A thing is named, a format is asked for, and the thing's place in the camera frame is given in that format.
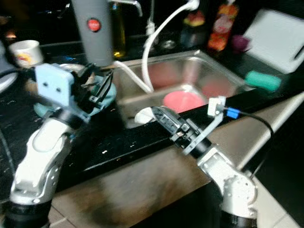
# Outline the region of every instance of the red button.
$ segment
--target red button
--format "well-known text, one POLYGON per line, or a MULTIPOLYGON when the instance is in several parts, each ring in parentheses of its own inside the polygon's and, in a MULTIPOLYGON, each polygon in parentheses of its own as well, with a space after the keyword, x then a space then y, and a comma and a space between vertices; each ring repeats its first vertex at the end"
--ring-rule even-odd
POLYGON ((97 19, 88 20, 87 25, 92 32, 98 32, 101 28, 101 24, 97 19))

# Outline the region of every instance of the mug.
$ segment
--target mug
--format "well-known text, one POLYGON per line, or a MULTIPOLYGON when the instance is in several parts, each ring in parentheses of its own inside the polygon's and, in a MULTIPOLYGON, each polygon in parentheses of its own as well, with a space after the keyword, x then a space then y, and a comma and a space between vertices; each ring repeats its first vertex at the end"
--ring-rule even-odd
POLYGON ((36 40, 24 40, 9 46, 20 67, 30 68, 43 62, 39 42, 36 40))
POLYGON ((250 39, 244 37, 242 35, 234 35, 231 40, 232 48, 234 53, 243 53, 249 51, 251 47, 249 47, 250 39))

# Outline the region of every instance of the sink basin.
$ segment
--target sink basin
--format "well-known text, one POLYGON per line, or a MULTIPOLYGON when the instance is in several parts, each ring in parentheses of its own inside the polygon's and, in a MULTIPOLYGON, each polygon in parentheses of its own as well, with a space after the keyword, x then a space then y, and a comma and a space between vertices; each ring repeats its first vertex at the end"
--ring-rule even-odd
MULTIPOLYGON (((142 79, 141 59, 125 62, 142 79)), ((114 70, 113 83, 126 128, 134 128, 135 115, 148 106, 163 105, 164 97, 174 91, 192 92, 205 104, 209 97, 230 97, 250 90, 244 81, 201 51, 152 57, 148 69, 155 92, 146 94, 123 70, 114 70)))

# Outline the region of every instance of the green sponge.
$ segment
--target green sponge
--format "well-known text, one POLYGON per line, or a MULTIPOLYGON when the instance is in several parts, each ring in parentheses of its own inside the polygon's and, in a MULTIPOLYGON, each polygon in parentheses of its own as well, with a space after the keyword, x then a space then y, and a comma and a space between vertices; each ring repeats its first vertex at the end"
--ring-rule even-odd
POLYGON ((249 86, 260 87, 273 92, 280 87, 282 79, 252 70, 247 73, 245 82, 249 86))

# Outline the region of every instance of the white hose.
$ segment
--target white hose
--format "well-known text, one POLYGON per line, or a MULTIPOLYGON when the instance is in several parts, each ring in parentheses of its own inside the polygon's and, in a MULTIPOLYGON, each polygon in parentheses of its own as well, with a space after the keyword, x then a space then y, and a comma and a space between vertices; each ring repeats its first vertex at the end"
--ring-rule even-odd
POLYGON ((150 52, 150 48, 155 40, 155 38, 158 36, 158 34, 161 32, 161 30, 171 21, 176 15, 178 15, 180 12, 184 10, 192 10, 193 8, 193 1, 189 1, 187 4, 179 7, 177 10, 175 10, 160 26, 159 28, 148 38, 146 47, 143 52, 142 56, 142 78, 145 84, 152 90, 154 91, 153 85, 151 83, 151 79, 149 76, 149 71, 148 71, 148 56, 150 52))
POLYGON ((146 93, 149 94, 154 91, 150 89, 126 64, 120 61, 114 61, 113 64, 124 70, 124 72, 146 93))

